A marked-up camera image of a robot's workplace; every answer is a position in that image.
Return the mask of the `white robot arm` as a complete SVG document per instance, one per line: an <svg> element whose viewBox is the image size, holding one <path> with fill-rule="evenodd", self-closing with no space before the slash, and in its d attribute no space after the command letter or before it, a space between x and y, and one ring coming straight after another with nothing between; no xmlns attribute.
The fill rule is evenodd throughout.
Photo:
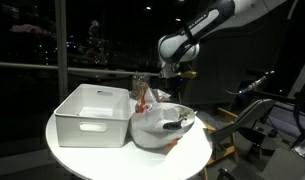
<svg viewBox="0 0 305 180"><path fill-rule="evenodd" d="M211 33L244 26L269 13L287 0L216 0L177 32L158 41L161 78L183 74L180 64L195 59L199 42Z"/></svg>

